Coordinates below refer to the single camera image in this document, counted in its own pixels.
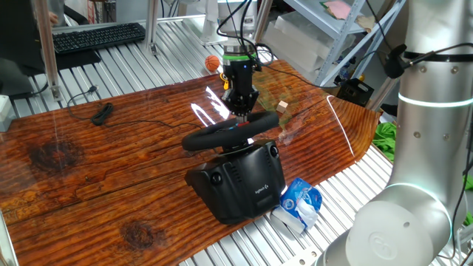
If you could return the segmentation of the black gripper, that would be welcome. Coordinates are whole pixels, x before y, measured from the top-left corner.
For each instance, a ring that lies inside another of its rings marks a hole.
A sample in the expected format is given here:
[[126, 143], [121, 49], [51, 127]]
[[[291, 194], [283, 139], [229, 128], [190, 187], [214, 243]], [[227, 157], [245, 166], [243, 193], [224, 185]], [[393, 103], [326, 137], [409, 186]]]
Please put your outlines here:
[[225, 90], [221, 100], [231, 114], [240, 116], [241, 121], [246, 122], [259, 97], [259, 91], [253, 87], [252, 61], [250, 59], [225, 61], [223, 74], [228, 79], [228, 89]]

